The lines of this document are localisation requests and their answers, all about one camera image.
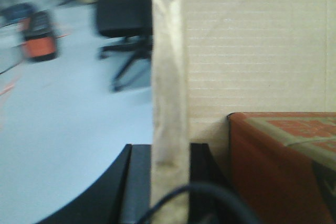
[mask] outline gray floor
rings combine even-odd
[[[112,93],[111,76],[128,55],[97,59],[108,41],[95,32],[94,5],[72,4],[53,13],[71,29],[58,39],[59,57],[24,62],[0,76],[0,85],[20,76],[7,99],[0,97],[3,224],[48,216],[92,184],[126,143],[152,139],[148,62],[134,66],[132,74],[146,68],[136,83]]]

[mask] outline black panel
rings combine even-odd
[[[126,145],[112,165],[80,196],[39,224],[115,224],[132,146]]]
[[[208,182],[224,187],[235,193],[232,185],[225,178],[215,162],[208,144],[191,144],[191,182]],[[189,222],[199,223],[207,219],[206,223],[232,223],[239,221],[226,207],[204,195],[190,195]]]
[[[312,167],[322,198],[336,222],[336,172],[317,162],[312,162]]]
[[[134,224],[150,205],[151,146],[133,145],[120,224]]]

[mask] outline corrugated cardboard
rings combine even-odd
[[[336,0],[184,5],[192,142],[225,158],[232,112],[336,110]]]
[[[265,223],[336,223],[336,113],[234,113],[233,183]]]

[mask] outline red object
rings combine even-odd
[[[269,224],[335,224],[336,113],[234,113],[233,182]]]

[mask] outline black office chair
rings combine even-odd
[[[112,78],[113,91],[120,91],[134,81],[121,84],[120,79],[131,65],[139,59],[151,60],[153,47],[152,2],[151,0],[98,0],[96,25],[98,32],[109,38],[138,37],[136,42],[123,39],[121,44],[101,48],[100,59],[107,51],[131,51],[131,58]]]

